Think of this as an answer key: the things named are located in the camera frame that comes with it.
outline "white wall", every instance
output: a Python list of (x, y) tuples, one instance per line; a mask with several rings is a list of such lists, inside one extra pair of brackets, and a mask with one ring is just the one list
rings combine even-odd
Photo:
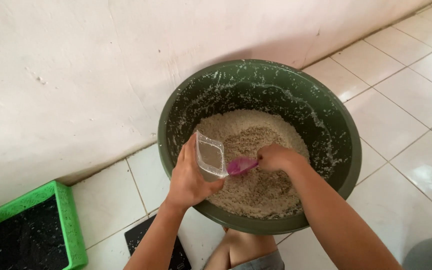
[(203, 67), (302, 67), (430, 1), (0, 0), (0, 205), (155, 141)]

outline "green plastic basket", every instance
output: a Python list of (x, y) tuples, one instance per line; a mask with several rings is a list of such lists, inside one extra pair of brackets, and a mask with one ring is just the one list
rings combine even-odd
[(55, 195), (69, 265), (63, 270), (80, 270), (88, 264), (85, 243), (76, 214), (71, 187), (51, 181), (0, 206), (0, 223)]

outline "clear plastic bag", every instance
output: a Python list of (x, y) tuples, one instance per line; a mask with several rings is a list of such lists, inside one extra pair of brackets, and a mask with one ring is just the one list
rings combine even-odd
[(228, 176), (224, 161), (224, 145), (196, 131), (196, 161), (208, 182)]

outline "pink plastic scoop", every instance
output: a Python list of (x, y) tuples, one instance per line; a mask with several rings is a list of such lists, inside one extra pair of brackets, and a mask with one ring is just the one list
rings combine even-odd
[(247, 173), (258, 166), (258, 160), (247, 156), (240, 156), (227, 164), (227, 173), (231, 176)]

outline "left hand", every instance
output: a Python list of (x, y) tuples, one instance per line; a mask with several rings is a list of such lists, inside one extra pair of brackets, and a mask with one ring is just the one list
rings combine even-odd
[(195, 146), (196, 134), (193, 134), (179, 152), (165, 200), (167, 204), (184, 212), (220, 191), (224, 185), (224, 179), (214, 182), (204, 180), (196, 163)]

